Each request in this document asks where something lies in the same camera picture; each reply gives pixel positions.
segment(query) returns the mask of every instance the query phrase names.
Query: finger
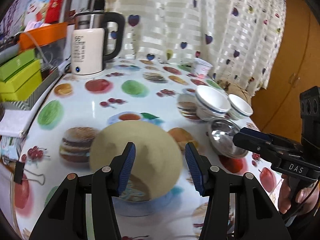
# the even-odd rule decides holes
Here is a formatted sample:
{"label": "finger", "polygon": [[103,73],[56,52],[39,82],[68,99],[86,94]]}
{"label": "finger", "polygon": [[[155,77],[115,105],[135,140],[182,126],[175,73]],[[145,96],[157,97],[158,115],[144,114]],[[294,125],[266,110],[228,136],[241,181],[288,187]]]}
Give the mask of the finger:
{"label": "finger", "polygon": [[289,199],[283,199],[280,201],[278,208],[282,214],[285,214],[291,207],[291,202]]}
{"label": "finger", "polygon": [[296,195],[296,202],[301,204],[302,201],[305,200],[305,198],[309,195],[309,193],[307,193],[308,188],[304,188],[302,190],[299,191],[299,193]]}
{"label": "finger", "polygon": [[281,188],[280,188],[280,194],[279,194],[279,198],[280,199],[285,199],[285,198],[288,198],[289,195],[290,195],[290,187],[289,187],[289,184],[288,184],[288,179],[285,179],[283,182],[282,182],[282,185],[281,185]]}

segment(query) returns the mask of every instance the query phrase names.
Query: orange box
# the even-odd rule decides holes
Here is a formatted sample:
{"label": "orange box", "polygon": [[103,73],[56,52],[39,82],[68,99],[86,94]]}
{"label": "orange box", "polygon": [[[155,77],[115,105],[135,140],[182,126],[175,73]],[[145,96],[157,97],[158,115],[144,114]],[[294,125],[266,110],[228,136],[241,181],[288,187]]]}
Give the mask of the orange box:
{"label": "orange box", "polygon": [[[51,24],[49,26],[37,28],[29,31],[39,46],[48,45],[67,36],[67,22]],[[19,37],[20,50],[35,48],[33,41],[24,33]]]}

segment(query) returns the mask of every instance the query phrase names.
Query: stainless steel bowl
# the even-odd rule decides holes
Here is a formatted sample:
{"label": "stainless steel bowl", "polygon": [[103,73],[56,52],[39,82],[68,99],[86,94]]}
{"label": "stainless steel bowl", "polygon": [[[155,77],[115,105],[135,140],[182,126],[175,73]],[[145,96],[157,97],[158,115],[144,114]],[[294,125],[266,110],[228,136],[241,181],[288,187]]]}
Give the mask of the stainless steel bowl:
{"label": "stainless steel bowl", "polygon": [[214,117],[208,122],[208,136],[211,146],[218,155],[240,159],[247,155],[248,151],[236,147],[233,136],[240,131],[240,127],[224,117]]}

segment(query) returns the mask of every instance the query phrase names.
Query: white bowl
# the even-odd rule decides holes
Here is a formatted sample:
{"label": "white bowl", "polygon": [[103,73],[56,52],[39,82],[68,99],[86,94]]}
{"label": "white bowl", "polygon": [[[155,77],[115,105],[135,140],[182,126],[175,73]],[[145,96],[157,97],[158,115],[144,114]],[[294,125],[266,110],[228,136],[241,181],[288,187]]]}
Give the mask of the white bowl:
{"label": "white bowl", "polygon": [[253,114],[251,106],[241,97],[230,94],[228,99],[231,104],[229,115],[232,119],[239,120],[245,117],[250,117]]}
{"label": "white bowl", "polygon": [[214,116],[224,116],[231,108],[228,99],[209,86],[197,86],[196,102],[197,115],[204,121],[209,121]]}

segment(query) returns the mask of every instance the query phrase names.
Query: green box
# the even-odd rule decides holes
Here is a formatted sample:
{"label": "green box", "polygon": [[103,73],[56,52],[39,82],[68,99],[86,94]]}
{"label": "green box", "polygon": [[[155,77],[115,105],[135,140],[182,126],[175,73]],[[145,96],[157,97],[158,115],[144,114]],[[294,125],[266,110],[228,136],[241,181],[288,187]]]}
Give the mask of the green box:
{"label": "green box", "polygon": [[35,59],[35,50],[27,50],[0,66],[0,80],[6,81],[13,73]]}

